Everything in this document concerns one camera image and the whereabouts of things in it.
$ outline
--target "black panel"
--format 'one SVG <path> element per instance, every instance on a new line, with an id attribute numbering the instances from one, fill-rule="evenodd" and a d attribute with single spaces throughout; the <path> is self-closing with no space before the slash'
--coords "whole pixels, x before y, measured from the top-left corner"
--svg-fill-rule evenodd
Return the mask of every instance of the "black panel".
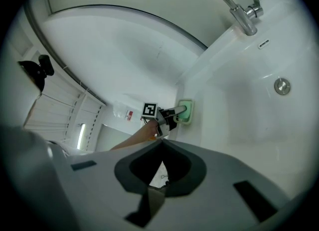
<path id="1" fill-rule="evenodd" d="M 129 214 L 125 219 L 140 227 L 145 227 L 151 220 L 149 196 L 146 192 L 140 201 L 139 209 L 135 213 Z"/>
<path id="2" fill-rule="evenodd" d="M 87 161 L 87 162 L 73 164 L 73 165 L 71 165 L 71 168 L 74 171 L 78 171 L 78 170 L 81 170 L 81 169 L 85 169 L 85 168 L 91 167 L 93 165 L 96 165 L 96 163 L 94 161 L 90 160 L 90 161 Z"/>
<path id="3" fill-rule="evenodd" d="M 115 176 L 126 191 L 144 195 L 162 161 L 170 183 L 166 197 L 188 195 L 205 178 L 204 161 L 168 140 L 157 140 L 121 159 L 115 165 Z"/>
<path id="4" fill-rule="evenodd" d="M 260 222 L 277 212 L 248 181 L 235 183 L 234 187 Z"/>

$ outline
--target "chrome faucet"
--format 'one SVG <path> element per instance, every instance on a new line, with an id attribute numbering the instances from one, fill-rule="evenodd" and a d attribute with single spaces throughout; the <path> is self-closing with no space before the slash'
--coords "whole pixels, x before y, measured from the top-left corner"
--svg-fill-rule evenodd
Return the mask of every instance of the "chrome faucet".
<path id="1" fill-rule="evenodd" d="M 240 4 L 236 4 L 233 0 L 223 0 L 230 7 L 231 14 L 236 18 L 242 26 L 244 32 L 248 36 L 255 35 L 257 28 L 251 21 L 254 17 L 260 17 L 264 14 L 263 8 L 260 6 L 260 0 L 253 0 L 254 3 L 243 9 Z"/>

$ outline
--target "sponge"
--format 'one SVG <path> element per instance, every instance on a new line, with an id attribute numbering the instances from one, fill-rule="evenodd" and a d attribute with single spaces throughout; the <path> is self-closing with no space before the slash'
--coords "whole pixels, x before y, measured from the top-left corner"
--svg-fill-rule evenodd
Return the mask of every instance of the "sponge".
<path id="1" fill-rule="evenodd" d="M 179 100 L 178 106 L 182 105 L 186 106 L 186 110 L 177 116 L 174 116 L 173 120 L 175 123 L 189 125 L 191 123 L 191 117 L 194 110 L 194 102 L 190 99 Z"/>
<path id="2" fill-rule="evenodd" d="M 178 115 L 181 119 L 189 119 L 190 113 L 191 113 L 191 101 L 185 101 L 181 100 L 178 103 L 179 106 L 186 106 L 186 110 Z"/>

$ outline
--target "hand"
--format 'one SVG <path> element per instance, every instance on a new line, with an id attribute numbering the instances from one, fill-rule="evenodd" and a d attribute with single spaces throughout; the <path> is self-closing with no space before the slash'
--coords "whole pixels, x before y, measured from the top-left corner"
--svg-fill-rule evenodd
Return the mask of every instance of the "hand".
<path id="1" fill-rule="evenodd" d="M 155 120 L 149 121 L 145 126 L 143 126 L 139 131 L 133 134 L 130 138 L 120 143 L 119 145 L 116 145 L 111 150 L 125 148 L 128 146 L 132 146 L 132 145 L 149 140 L 156 133 L 158 133 L 157 131 L 158 125 L 159 125 L 158 122 Z"/>
<path id="2" fill-rule="evenodd" d="M 136 139 L 143 141 L 147 141 L 151 137 L 153 137 L 157 131 L 158 122 L 153 120 L 150 120 L 145 126 L 143 126 L 139 131 L 137 131 L 133 136 L 136 137 Z"/>

